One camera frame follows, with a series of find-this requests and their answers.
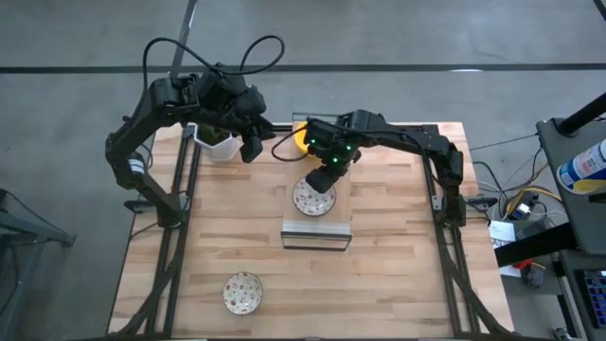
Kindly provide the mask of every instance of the wooden table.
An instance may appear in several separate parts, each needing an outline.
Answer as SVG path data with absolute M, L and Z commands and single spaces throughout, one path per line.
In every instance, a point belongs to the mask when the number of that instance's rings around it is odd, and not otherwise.
M 465 153 L 462 192 L 477 194 L 462 123 L 438 125 Z M 180 136 L 177 125 L 155 137 L 151 174 L 165 189 L 172 181 Z M 263 153 L 251 164 L 238 157 L 212 164 L 202 157 L 173 336 L 452 335 L 420 157 L 383 147 L 363 150 L 362 159 L 350 168 L 353 241 L 348 251 L 284 250 L 280 228 L 288 200 L 286 165 L 271 156 L 274 143 L 265 141 Z M 155 219 L 154 213 L 137 216 L 134 232 Z M 156 227 L 130 243 L 110 332 L 126 324 L 149 293 L 161 235 Z M 468 220 L 462 239 L 473 289 L 512 330 L 486 222 Z M 257 274 L 264 288 L 260 307 L 246 316 L 231 314 L 223 305 L 223 285 L 239 271 Z M 457 296 L 465 320 L 462 295 Z

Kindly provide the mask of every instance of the potted plant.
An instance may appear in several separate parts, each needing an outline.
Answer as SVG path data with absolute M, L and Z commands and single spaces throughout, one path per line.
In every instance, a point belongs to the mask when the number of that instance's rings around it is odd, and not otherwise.
M 238 140 L 232 134 L 205 124 L 195 124 L 193 139 L 212 162 L 227 162 L 238 151 Z

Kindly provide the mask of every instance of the concrete floor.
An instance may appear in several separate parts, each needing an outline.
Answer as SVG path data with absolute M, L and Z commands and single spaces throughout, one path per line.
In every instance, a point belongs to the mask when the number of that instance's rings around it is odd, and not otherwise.
M 187 0 L 5 0 L 0 66 L 137 65 L 149 39 L 178 37 L 186 6 Z M 606 60 L 606 22 L 590 0 L 200 0 L 191 23 L 188 45 L 212 62 L 237 63 L 266 33 L 286 40 L 286 64 Z M 250 62 L 273 58 L 272 48 L 260 46 Z M 159 45 L 151 64 L 170 64 L 173 53 Z M 184 64 L 194 62 L 186 57 Z M 463 121 L 470 145 L 478 146 L 568 116 L 604 91 L 606 71 L 296 73 L 248 81 L 265 96 L 274 121 L 292 111 L 365 108 L 390 120 Z M 103 335 L 133 219 L 122 202 L 134 197 L 116 185 L 103 141 L 133 112 L 141 76 L 5 74 L 0 83 L 0 187 L 78 234 L 71 249 L 46 248 L 18 339 Z M 538 146 L 532 138 L 472 157 L 505 181 Z M 540 181 L 553 188 L 548 176 Z M 547 336 L 561 324 L 554 301 L 508 294 L 516 330 Z

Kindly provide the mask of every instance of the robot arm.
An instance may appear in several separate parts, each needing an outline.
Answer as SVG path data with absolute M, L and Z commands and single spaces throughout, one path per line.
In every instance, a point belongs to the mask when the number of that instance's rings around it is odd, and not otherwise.
M 445 225 L 465 225 L 465 202 L 459 193 L 463 181 L 463 153 L 435 126 L 394 126 L 380 114 L 365 110 L 340 115 L 335 124 L 308 118 L 304 142 L 310 154 L 322 161 L 306 180 L 315 190 L 326 192 L 351 162 L 360 159 L 360 147 L 381 145 L 425 155 L 436 166 L 437 182 L 444 190 L 441 219 Z
M 201 77 L 159 79 L 142 95 L 133 116 L 124 117 L 122 127 L 107 137 L 105 158 L 120 186 L 137 189 L 156 206 L 160 226 L 176 227 L 183 222 L 177 193 L 162 190 L 135 150 L 162 127 L 192 122 L 241 135 L 242 161 L 249 163 L 261 153 L 261 140 L 275 136 L 272 124 L 261 116 L 265 109 L 263 95 L 247 86 L 243 76 L 210 70 Z

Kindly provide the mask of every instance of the white ceramic bowl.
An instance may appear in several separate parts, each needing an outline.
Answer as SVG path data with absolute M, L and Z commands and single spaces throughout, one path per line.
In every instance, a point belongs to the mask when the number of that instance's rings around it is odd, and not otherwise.
M 293 188 L 293 203 L 301 213 L 319 217 L 326 214 L 334 206 L 337 193 L 334 186 L 326 193 L 319 193 L 305 181 L 305 177 L 299 180 Z
M 257 276 L 239 272 L 223 287 L 223 303 L 234 314 L 252 313 L 263 299 L 263 286 Z

